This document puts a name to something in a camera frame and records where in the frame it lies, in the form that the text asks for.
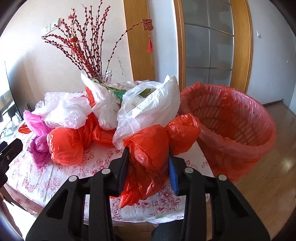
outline table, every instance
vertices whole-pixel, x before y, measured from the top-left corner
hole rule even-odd
[[[79,178],[89,177],[109,166],[113,159],[119,158],[122,151],[106,148],[93,142],[84,150],[83,161],[79,165],[64,167],[49,161],[42,168],[37,168],[27,147],[35,134],[22,134],[16,131],[13,138],[23,142],[23,151],[11,162],[7,171],[8,182],[5,188],[12,198],[31,214],[40,213],[60,186],[71,175]],[[203,175],[213,176],[197,142],[191,149],[178,157],[184,158],[187,166],[198,170]],[[120,208],[120,199],[110,199],[111,215],[114,221],[164,223],[183,219],[185,197],[177,197],[167,182],[159,192],[134,206]],[[86,196],[84,221],[89,218],[89,195]]]

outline red tassel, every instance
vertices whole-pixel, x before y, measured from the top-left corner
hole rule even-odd
[[[148,53],[152,53],[153,47],[152,47],[152,41],[151,41],[151,36],[149,35],[149,45],[148,45]]]

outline fu character decoration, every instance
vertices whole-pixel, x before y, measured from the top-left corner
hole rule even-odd
[[[152,31],[154,29],[153,24],[152,24],[152,19],[144,19],[143,18],[142,23],[143,23],[144,30]],[[151,34],[149,34],[149,44],[148,44],[147,52],[151,53],[152,51],[153,51],[153,47],[152,47],[152,41],[151,41]]]

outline plastic basket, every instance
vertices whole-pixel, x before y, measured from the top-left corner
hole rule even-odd
[[[266,109],[230,87],[195,83],[181,92],[179,114],[202,123],[197,142],[215,176],[238,180],[267,155],[276,140]]]

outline white wall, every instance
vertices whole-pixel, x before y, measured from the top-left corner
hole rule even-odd
[[[94,6],[97,0],[27,0],[13,16],[0,37],[0,59],[4,59],[10,88],[20,109],[30,103],[34,107],[44,99],[46,92],[76,92],[84,89],[79,69],[56,47],[44,43],[42,29],[58,18],[68,21],[71,8],[76,9],[83,22],[84,9]],[[102,10],[109,11],[104,35],[103,61],[110,57],[115,42],[125,32],[123,0],[103,0]],[[148,0],[149,16],[153,19],[153,59],[156,80],[163,82],[165,76],[178,77],[178,42],[173,0]],[[51,32],[60,34],[59,30]],[[110,62],[112,82],[132,80],[132,70],[126,35],[118,44]]]
[[[173,0],[148,0],[149,17],[153,20],[151,33],[156,81],[166,75],[178,79],[178,40],[176,13]]]
[[[7,66],[9,81],[20,91],[19,98],[32,107],[44,99],[46,92],[76,92],[84,89],[79,69],[56,47],[44,43],[42,29],[58,18],[68,20],[76,9],[80,23],[85,21],[83,5],[94,6],[97,0],[27,0],[13,16],[0,37],[0,58]],[[102,11],[110,5],[104,33],[102,58],[106,63],[112,49],[126,30],[123,1],[104,0]],[[60,34],[56,29],[53,34]],[[113,82],[132,80],[128,40],[119,42],[110,62]]]
[[[296,51],[296,36],[292,32],[292,30],[290,30],[290,31],[291,31],[292,36],[293,36],[293,43],[294,43],[294,47],[295,47],[295,51]],[[291,111],[293,111],[296,114],[296,85],[295,85],[294,94],[293,94],[292,101],[291,101],[291,104],[290,104],[289,108],[291,109]]]
[[[253,61],[247,94],[262,104],[283,98],[289,106],[296,83],[290,27],[269,0],[248,0],[248,3],[253,25]]]

